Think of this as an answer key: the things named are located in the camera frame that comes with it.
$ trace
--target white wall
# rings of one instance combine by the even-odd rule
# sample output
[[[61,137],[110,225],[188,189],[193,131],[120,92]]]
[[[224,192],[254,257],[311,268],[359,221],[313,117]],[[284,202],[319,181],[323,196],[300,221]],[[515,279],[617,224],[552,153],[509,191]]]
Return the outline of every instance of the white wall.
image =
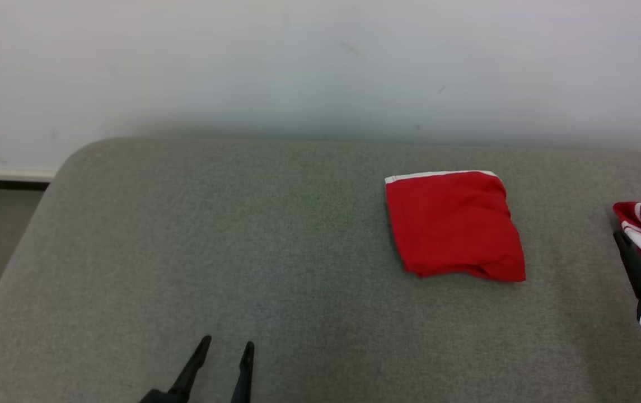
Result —
[[[1,174],[172,118],[641,149],[641,1],[0,0]]]

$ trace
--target baseboard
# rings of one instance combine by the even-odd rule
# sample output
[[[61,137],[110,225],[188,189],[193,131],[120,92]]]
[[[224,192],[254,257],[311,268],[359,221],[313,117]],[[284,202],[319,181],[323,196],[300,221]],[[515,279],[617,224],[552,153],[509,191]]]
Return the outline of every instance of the baseboard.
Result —
[[[51,169],[0,167],[0,181],[50,182],[57,172]]]

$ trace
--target gray tablecloth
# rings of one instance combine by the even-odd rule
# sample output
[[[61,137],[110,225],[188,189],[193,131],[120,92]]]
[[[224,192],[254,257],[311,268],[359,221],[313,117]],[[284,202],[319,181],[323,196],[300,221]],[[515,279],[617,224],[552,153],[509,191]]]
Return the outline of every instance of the gray tablecloth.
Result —
[[[525,283],[402,270],[383,179],[484,169]],[[0,401],[138,401],[203,335],[192,401],[641,401],[611,237],[641,154],[107,140],[64,164],[0,282]]]

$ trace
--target wall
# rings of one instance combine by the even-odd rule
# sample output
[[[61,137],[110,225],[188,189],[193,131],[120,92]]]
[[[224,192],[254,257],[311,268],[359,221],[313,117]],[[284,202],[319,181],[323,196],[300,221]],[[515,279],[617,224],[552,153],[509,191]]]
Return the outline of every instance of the wall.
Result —
[[[0,175],[175,121],[641,150],[641,2],[0,0]]]

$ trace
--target black baseboard strip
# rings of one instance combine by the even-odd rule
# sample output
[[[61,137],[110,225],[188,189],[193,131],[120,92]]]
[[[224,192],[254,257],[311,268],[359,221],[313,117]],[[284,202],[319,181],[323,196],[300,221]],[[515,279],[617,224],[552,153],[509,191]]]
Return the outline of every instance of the black baseboard strip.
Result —
[[[5,190],[45,191],[48,186],[48,182],[0,181],[0,189]]]

